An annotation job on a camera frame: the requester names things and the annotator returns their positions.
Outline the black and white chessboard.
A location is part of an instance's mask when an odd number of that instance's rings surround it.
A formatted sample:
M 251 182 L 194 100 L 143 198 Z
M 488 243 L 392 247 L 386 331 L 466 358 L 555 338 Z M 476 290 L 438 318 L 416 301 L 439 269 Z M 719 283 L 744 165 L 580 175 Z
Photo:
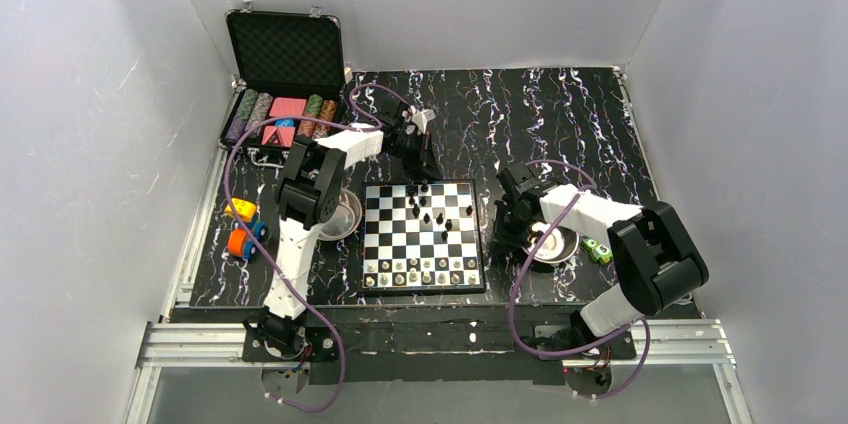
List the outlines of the black and white chessboard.
M 482 293 L 472 180 L 364 187 L 360 289 L 370 295 Z

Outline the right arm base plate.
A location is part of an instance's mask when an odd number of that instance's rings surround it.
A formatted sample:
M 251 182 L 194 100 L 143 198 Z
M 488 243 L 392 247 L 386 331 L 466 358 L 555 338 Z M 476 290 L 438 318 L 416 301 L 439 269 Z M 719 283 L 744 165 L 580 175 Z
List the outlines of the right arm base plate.
M 569 354 L 565 359 L 584 359 L 590 361 L 630 360 L 637 357 L 634 340 L 629 327 L 622 331 L 616 330 L 611 337 L 600 337 L 573 330 L 570 325 L 538 325 L 533 328 L 533 335 L 526 343 L 543 352 L 564 352 L 595 343 L 592 348 Z

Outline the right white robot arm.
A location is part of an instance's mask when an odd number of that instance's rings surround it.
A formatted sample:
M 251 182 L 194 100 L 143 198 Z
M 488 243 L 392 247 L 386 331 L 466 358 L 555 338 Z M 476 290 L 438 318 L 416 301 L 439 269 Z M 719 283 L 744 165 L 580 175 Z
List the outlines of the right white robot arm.
M 545 225 L 510 288 L 509 332 L 516 345 L 545 358 L 585 352 L 624 333 L 630 324 L 655 316 L 706 284 L 709 270 L 676 210 L 663 201 L 646 205 L 612 201 L 595 194 L 596 183 L 582 176 L 581 186 L 543 178 L 530 163 L 503 167 L 497 179 L 504 191 L 497 201 L 493 240 L 518 248 L 529 240 L 535 223 Z M 617 282 L 574 311 L 563 338 L 564 348 L 524 340 L 515 324 L 522 281 L 541 245 L 553 230 L 565 227 L 595 240 L 612 254 Z

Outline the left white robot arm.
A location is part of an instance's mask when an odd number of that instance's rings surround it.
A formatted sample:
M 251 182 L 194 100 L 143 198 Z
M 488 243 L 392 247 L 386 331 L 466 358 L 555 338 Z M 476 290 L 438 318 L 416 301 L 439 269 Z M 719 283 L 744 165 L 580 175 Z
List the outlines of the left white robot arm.
M 374 125 L 352 123 L 328 137 L 297 137 L 283 164 L 275 196 L 279 234 L 274 277 L 257 323 L 245 328 L 254 339 L 290 359 L 305 347 L 299 318 L 309 310 L 308 274 L 319 234 L 335 213 L 345 171 L 387 153 L 401 159 L 415 181 L 441 177 L 431 144 L 431 109 L 398 104 Z

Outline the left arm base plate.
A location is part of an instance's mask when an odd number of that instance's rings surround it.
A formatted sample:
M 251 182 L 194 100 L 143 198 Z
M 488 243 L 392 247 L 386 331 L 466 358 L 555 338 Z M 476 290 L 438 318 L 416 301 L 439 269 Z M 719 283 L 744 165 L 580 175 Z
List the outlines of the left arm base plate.
M 299 327 L 287 338 L 280 341 L 251 330 L 245 337 L 242 360 L 271 364 L 339 361 L 338 339 L 326 327 Z

